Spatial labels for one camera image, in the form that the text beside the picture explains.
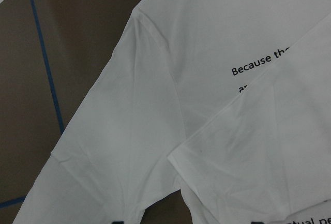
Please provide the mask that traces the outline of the white long-sleeve printed shirt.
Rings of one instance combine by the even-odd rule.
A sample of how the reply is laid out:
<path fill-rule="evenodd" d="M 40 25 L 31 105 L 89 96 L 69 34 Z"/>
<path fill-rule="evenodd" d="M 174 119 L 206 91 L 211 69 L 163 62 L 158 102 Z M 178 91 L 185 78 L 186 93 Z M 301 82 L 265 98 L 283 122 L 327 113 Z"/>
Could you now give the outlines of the white long-sleeve printed shirt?
<path fill-rule="evenodd" d="M 329 13 L 330 0 L 142 0 L 14 222 L 140 223 L 180 190 L 212 223 L 169 153 Z"/>

